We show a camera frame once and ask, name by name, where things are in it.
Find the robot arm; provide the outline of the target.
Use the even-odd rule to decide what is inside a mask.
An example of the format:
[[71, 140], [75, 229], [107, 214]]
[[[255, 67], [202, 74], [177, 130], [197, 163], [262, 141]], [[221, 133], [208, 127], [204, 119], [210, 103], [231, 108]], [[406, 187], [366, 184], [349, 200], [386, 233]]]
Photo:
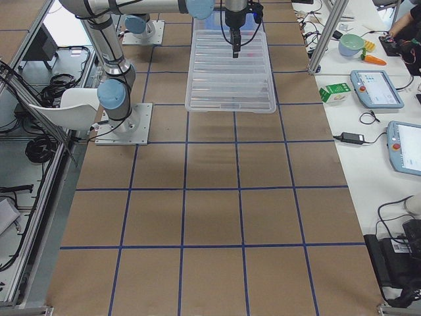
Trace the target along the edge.
[[120, 137], [133, 136], [140, 115], [131, 102], [136, 79], [134, 66], [125, 58], [112, 15], [140, 18], [148, 26], [151, 13], [188, 14], [208, 18], [214, 1], [61, 1], [63, 7], [86, 25], [86, 32], [105, 69], [105, 80], [97, 88], [97, 97], [109, 118], [111, 132]]

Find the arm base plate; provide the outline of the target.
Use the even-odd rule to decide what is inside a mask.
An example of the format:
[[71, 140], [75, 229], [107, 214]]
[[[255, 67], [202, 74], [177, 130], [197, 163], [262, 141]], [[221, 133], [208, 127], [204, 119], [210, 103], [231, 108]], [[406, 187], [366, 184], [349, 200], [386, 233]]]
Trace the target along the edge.
[[125, 21], [126, 33], [124, 34], [123, 45], [161, 45], [164, 35], [163, 20], [145, 21], [136, 16], [128, 16]]
[[96, 145], [147, 145], [151, 124], [153, 104], [136, 103], [132, 105], [131, 115], [118, 127], [119, 122], [109, 120], [108, 114], [102, 110], [101, 124], [94, 139]]

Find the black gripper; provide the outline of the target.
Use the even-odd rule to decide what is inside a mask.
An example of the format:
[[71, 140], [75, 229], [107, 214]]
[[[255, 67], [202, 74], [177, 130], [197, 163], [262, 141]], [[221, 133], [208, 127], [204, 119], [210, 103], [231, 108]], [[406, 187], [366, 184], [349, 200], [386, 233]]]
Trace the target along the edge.
[[233, 58], [241, 51], [241, 30], [245, 24], [247, 0], [225, 0], [225, 23], [232, 29]]

